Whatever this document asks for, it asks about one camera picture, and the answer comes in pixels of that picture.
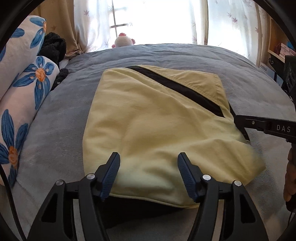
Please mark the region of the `person's right hand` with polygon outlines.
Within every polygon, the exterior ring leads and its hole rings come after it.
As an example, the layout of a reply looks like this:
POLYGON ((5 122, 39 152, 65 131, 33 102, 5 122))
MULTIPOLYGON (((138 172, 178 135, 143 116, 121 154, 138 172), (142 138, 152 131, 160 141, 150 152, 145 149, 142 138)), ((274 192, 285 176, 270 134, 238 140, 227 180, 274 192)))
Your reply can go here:
POLYGON ((290 201, 291 197, 296 192, 295 144, 292 144, 292 147, 288 153, 287 160, 288 160, 287 171, 285 174, 285 185, 283 190, 283 197, 286 202, 290 201))

